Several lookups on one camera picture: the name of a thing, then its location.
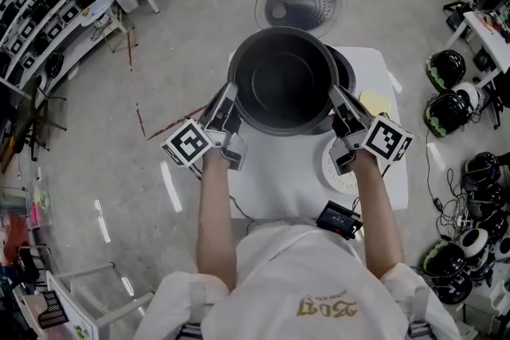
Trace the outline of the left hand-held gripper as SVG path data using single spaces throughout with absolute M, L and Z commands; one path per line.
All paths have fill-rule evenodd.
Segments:
M 248 147 L 238 133 L 225 131 L 233 130 L 238 124 L 237 92 L 234 82 L 224 84 L 205 108 L 203 126 L 187 119 L 162 142 L 161 148 L 177 166 L 189 168 L 206 152 L 219 148 L 231 170 L 242 168 Z

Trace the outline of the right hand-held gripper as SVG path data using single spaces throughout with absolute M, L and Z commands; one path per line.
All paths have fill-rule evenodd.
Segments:
M 338 175 L 350 171 L 359 150 L 365 150 L 387 165 L 399 161 L 414 139 L 408 130 L 384 115 L 370 112 L 340 85 L 331 85 L 328 96 L 337 116 L 333 120 L 336 140 L 329 154 Z

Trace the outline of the black pot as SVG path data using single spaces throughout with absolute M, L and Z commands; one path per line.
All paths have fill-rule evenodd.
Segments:
M 246 38 L 233 53 L 228 81 L 237 85 L 235 107 L 252 128 L 274 136 L 306 134 L 332 109 L 339 85 L 331 53 L 300 29 L 272 27 Z

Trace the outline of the white perforated steamer plate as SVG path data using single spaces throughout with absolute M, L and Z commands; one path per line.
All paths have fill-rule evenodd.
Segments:
M 322 153 L 321 166 L 326 183 L 336 192 L 355 196 L 358 194 L 358 184 L 352 171 L 346 174 L 338 174 L 335 165 L 329 153 L 335 142 L 335 137 L 331 138 Z

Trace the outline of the dark blue rice cooker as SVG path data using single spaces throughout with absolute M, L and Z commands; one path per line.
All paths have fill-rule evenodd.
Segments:
M 288 27 L 321 39 L 342 20 L 347 0 L 256 0 L 254 17 L 260 31 Z

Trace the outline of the yellow sponge cake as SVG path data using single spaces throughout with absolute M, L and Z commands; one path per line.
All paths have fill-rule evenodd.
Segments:
M 390 116 L 391 103 L 384 97 L 371 90 L 359 94 L 359 102 L 370 112 L 372 116 Z

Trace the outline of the black dome case green trim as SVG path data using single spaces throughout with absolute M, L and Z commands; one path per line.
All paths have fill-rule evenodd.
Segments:
M 424 110 L 424 122 L 437 138 L 444 138 L 471 119 L 474 112 L 469 95 L 464 91 L 447 91 L 435 96 Z
M 465 60 L 455 50 L 442 50 L 426 60 L 426 74 L 439 92 L 450 90 L 453 86 L 459 84 L 465 73 Z

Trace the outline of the black waist-mounted device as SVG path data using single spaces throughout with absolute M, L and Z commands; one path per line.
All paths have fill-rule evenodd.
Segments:
M 317 217 L 316 226 L 350 240 L 355 238 L 363 223 L 358 213 L 329 201 Z

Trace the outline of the cluttered white desk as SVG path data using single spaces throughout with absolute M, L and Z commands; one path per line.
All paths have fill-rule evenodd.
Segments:
M 499 74 L 506 73 L 510 69 L 510 43 L 507 44 L 505 39 L 498 34 L 497 31 L 489 28 L 483 23 L 482 18 L 478 14 L 471 11 L 464 14 L 464 20 L 445 43 L 445 49 L 449 49 L 467 27 L 479 37 L 482 45 L 496 65 L 494 70 L 485 75 L 481 81 L 477 83 L 478 88 L 483 88 L 485 85 L 492 82 Z

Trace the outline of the pile of dome cases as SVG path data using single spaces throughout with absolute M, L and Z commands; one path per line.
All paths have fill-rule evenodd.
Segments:
M 418 271 L 445 305 L 463 303 L 476 286 L 490 287 L 495 265 L 510 261 L 510 189 L 500 184 L 504 168 L 510 170 L 510 151 L 476 154 L 463 165 L 458 186 L 451 185 L 453 171 L 447 172 L 453 212 L 445 214 L 445 206 L 434 200 L 437 227 L 453 233 L 439 235 Z

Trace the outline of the black tripod stand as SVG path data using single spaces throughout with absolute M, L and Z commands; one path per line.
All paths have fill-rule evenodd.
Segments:
M 36 144 L 49 151 L 49 148 L 37 137 L 38 132 L 43 127 L 49 126 L 67 131 L 66 127 L 49 118 L 49 100 L 66 101 L 66 98 L 47 96 L 35 83 L 31 85 L 29 96 L 31 97 L 30 100 L 18 105 L 15 121 L 11 128 L 11 136 L 0 146 L 0 171 L 3 173 L 12 158 L 20 153 L 25 145 L 29 146 L 31 158 L 34 162 L 37 161 L 34 156 L 34 146 Z

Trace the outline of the clear plastic box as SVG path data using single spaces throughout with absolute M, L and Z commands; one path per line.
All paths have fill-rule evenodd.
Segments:
M 25 203 L 29 229 L 37 229 L 51 224 L 51 201 L 46 189 L 39 185 L 28 188 Z

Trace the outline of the red cloth item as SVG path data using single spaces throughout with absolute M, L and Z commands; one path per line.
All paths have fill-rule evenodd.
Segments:
M 29 245 L 29 230 L 26 216 L 7 213 L 6 224 L 2 227 L 2 232 L 4 233 L 4 252 L 16 251 L 18 247 Z

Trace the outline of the black mesh panel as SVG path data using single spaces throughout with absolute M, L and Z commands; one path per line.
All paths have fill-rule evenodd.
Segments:
M 67 323 L 69 319 L 57 293 L 55 291 L 43 291 L 42 295 L 46 303 L 46 309 L 37 317 L 40 328 L 46 330 Z

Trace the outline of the white frame cart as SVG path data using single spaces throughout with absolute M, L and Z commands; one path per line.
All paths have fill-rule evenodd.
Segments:
M 149 291 L 134 298 L 130 303 L 111 311 L 79 281 L 80 278 L 86 276 L 115 270 L 115 264 L 108 262 L 78 272 L 65 272 L 56 275 L 50 271 L 46 272 L 47 288 L 56 293 L 63 306 L 68 319 L 64 327 L 73 340 L 111 340 L 110 327 L 114 323 L 139 311 L 154 298 L 155 293 Z

